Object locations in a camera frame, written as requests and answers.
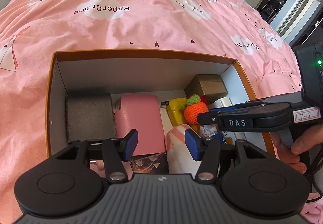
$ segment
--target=metal screw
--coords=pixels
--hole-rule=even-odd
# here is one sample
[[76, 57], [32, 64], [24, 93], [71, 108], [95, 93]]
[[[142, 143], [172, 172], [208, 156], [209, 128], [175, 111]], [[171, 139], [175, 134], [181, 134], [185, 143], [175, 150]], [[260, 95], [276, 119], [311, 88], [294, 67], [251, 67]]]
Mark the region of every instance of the metal screw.
[[203, 181], [208, 181], [214, 178], [214, 175], [210, 172], [203, 172], [198, 175], [198, 178]]
[[109, 176], [112, 180], [123, 180], [126, 177], [126, 175], [122, 172], [112, 172]]

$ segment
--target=crocheted orange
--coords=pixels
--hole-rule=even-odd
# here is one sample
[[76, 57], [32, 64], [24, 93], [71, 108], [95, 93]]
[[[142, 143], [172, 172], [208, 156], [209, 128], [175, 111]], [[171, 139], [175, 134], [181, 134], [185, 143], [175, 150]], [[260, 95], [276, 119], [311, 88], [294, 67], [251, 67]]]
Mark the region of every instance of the crocheted orange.
[[201, 102], [201, 98], [198, 95], [193, 95], [187, 99], [181, 109], [184, 110], [186, 121], [191, 125], [199, 125], [197, 121], [198, 114], [209, 112], [206, 104]]

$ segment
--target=gray ribbed surface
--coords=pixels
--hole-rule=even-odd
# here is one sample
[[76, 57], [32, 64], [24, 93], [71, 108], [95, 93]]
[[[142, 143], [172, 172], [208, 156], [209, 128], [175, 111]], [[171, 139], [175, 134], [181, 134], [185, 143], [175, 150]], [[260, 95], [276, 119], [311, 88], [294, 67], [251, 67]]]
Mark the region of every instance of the gray ribbed surface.
[[136, 174], [126, 184], [110, 186], [89, 210], [63, 219], [24, 215], [16, 224], [306, 224], [299, 215], [284, 220], [257, 220], [230, 208], [215, 187], [200, 185], [190, 175]]
[[116, 138], [111, 94], [67, 97], [68, 141]]

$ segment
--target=gold box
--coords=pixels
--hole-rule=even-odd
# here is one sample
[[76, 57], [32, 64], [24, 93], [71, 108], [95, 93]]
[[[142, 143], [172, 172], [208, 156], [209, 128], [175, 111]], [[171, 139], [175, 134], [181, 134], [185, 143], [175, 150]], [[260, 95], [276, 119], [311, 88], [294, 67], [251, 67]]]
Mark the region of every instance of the gold box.
[[195, 94], [205, 96], [210, 105], [228, 92], [219, 75], [196, 75], [185, 88], [185, 94], [187, 98]]

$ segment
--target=cardboard box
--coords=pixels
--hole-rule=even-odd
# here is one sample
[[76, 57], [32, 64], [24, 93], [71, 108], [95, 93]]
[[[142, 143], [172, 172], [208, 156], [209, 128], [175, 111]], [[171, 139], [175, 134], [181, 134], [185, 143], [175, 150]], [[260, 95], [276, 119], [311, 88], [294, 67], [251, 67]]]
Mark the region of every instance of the cardboard box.
[[[197, 74], [219, 75], [232, 104], [256, 98], [235, 59], [215, 55], [151, 49], [59, 51], [53, 54], [46, 99], [46, 145], [50, 156], [67, 147], [66, 99], [70, 95], [111, 94], [112, 106], [123, 93], [147, 93], [164, 102], [186, 97]], [[172, 129], [160, 108], [164, 133]], [[246, 139], [274, 153], [269, 134], [246, 133]]]
[[185, 88], [187, 98], [192, 95], [205, 96], [207, 104], [210, 105], [216, 100], [225, 97], [228, 92], [222, 78], [219, 75], [196, 75]]

